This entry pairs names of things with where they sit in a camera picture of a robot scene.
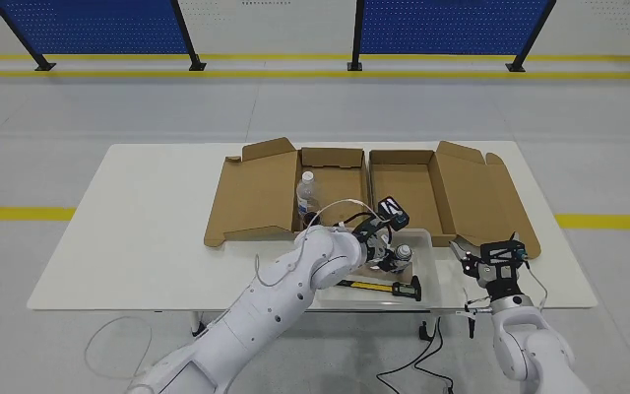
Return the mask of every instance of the bottle cap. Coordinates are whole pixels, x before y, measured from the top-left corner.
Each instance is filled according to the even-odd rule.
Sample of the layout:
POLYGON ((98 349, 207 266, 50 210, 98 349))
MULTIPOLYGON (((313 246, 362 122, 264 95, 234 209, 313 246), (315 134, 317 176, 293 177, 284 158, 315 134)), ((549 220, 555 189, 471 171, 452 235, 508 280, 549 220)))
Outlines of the bottle cap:
POLYGON ((302 173, 302 182, 304 183, 310 183, 313 181, 313 178, 315 176, 313 175, 313 172, 311 171, 306 171, 304 173, 302 173))
POLYGON ((411 248, 405 244, 400 245, 396 248, 396 256, 403 259, 411 257, 411 248))

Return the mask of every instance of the water bottle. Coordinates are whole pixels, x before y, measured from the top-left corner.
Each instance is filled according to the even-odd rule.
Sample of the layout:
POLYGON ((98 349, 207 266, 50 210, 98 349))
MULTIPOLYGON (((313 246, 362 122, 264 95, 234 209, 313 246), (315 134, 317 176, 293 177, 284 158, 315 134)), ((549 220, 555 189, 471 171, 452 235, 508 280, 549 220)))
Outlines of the water bottle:
POLYGON ((313 219, 314 213, 319 211, 320 206, 317 200, 317 192, 317 182, 315 182, 313 172, 305 171, 302 173, 302 179, 295 189, 295 194, 297 195, 297 211, 302 221, 307 217, 313 219))

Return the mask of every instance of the black fence post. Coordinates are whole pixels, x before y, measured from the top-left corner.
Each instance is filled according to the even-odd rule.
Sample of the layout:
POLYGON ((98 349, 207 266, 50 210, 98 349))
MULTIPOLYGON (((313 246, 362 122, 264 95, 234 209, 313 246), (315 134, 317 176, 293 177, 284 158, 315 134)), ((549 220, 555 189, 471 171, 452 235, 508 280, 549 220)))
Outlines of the black fence post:
POLYGON ((363 65, 358 61, 361 54, 361 37, 363 36, 363 13, 365 0, 356 0, 356 14, 354 15, 354 41, 352 44, 352 61, 348 62, 348 71, 362 71, 363 65))
POLYGON ((547 4, 544 6, 544 10, 542 10, 542 14, 540 15, 540 18, 538 19, 538 22, 535 24, 534 30, 530 34, 530 37, 528 38, 527 42, 525 43, 525 46, 521 50, 521 53, 516 55, 512 63, 505 64, 505 66, 508 68, 508 70, 510 70, 511 73, 524 73, 525 72, 525 69, 523 68, 523 62, 525 61, 525 58, 528 57, 528 54, 530 53, 530 50, 532 49, 534 42, 536 42, 536 38, 538 38, 538 34, 542 30, 542 27, 544 26, 544 23, 547 21, 547 18, 549 18, 549 14, 551 14, 551 10, 553 10, 553 7, 555 6, 555 2, 556 0, 547 1, 547 4))
POLYGON ((190 56, 190 61, 193 63, 188 71, 204 71, 206 69, 206 63, 202 63, 199 59, 199 55, 195 53, 195 47, 193 46, 193 41, 190 39, 190 34, 186 28, 186 22, 184 21, 184 16, 181 13, 181 8, 179 8, 179 2, 177 0, 170 0, 170 4, 173 7, 175 18, 177 19, 177 25, 179 25, 179 30, 184 38, 184 42, 186 43, 188 56, 190 56))
POLYGON ((35 69, 35 71, 50 71, 57 64, 57 63, 48 63, 48 61, 46 60, 45 57, 43 57, 42 54, 35 52, 35 50, 29 44, 27 39, 22 35, 22 32, 20 32, 20 29, 18 29, 18 27, 13 23, 13 21, 9 17, 9 14, 7 14, 7 12, 2 7, 0 7, 0 16, 2 17, 2 19, 4 19, 4 22, 7 23, 7 26, 9 27, 9 29, 11 29, 13 34, 16 35, 16 37, 22 43, 24 48, 26 48, 29 54, 32 56, 32 59, 39 66, 35 69))

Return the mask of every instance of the white wall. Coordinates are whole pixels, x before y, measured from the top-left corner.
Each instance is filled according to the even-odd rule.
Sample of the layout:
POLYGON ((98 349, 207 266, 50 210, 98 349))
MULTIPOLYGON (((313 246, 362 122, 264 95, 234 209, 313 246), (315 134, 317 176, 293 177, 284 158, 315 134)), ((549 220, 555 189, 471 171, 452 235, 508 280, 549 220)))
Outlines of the white wall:
MULTIPOLYGON (((355 0, 180 0, 199 53, 350 53, 355 0)), ((630 54, 625 0, 558 0, 532 54, 630 54)), ((0 21, 0 54, 26 53, 0 21)))

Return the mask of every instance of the cardboard box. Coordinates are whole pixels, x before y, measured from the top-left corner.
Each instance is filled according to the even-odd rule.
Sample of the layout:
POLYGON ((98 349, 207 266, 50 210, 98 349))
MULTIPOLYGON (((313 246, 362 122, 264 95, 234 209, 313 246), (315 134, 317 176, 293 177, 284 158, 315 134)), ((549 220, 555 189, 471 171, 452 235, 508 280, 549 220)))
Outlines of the cardboard box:
MULTIPOLYGON (((225 158, 204 243, 216 247, 226 239, 269 239, 301 231, 295 188, 305 170, 313 172, 320 186, 322 208, 346 198, 370 203, 361 149, 298 151, 287 138, 248 145, 241 157, 225 158)), ((361 211, 355 204, 339 204, 324 212, 322 223, 332 225, 361 211)))
POLYGON ((437 151, 371 151, 372 201, 393 196, 409 229, 427 229, 434 246, 460 236, 475 246, 517 231, 532 258, 540 244, 501 158, 449 142, 437 151))

